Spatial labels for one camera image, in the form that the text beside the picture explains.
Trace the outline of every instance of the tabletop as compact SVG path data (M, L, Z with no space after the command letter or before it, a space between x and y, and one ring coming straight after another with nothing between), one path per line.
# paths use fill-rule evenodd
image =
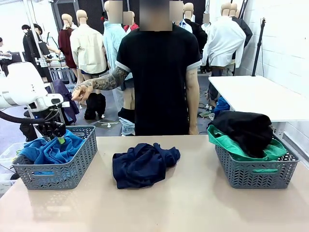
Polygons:
M209 81L235 111L264 114L272 122L309 120L309 99L262 76L216 76Z
M98 137L98 153L77 188L27 190L18 180L0 199L1 232L304 232L309 171L299 163L288 189L233 189L206 135ZM112 156L138 143L175 146L166 179L122 189Z

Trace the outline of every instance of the tattooed arm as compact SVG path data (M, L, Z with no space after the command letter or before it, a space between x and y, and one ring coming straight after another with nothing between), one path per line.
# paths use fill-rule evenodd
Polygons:
M199 85L197 80L197 68L189 70L186 73L186 92L190 121L189 134L198 134L197 110L199 103Z
M87 80L76 86L72 100L84 102L94 89L112 90L117 88L124 82L128 74L129 72L116 66L112 73L103 77Z

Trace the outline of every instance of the green cloth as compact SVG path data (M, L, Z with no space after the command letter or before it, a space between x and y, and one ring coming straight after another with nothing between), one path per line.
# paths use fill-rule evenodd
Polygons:
M207 131L209 142L223 147L225 150L229 151L232 158L236 161L272 161L277 160L278 158L284 156L287 153L285 147L278 140L272 139L270 144L264 149L263 158L252 158L242 151L237 142L232 140L228 135L219 131L214 125L210 125Z

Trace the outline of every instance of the gray plastic basket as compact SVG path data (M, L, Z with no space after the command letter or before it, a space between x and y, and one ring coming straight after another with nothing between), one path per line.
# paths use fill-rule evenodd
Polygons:
M24 155L13 161L16 172L20 175L27 189L59 190L77 187L98 147L94 126L67 127L73 134L85 139L73 159L65 164L34 165Z
M291 151L277 161L240 162L220 146L215 146L218 158L231 187L236 189L285 189L288 187L299 158ZM256 172L272 169L275 172Z

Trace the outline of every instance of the hand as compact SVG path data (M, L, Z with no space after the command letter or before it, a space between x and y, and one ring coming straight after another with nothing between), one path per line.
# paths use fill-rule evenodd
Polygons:
M190 126L190 128L189 128L189 134L190 134L190 135L197 135L197 134L198 134L197 126Z
M90 93L92 93L92 90L93 86L91 80L82 82L74 88L72 100L84 103L88 99Z

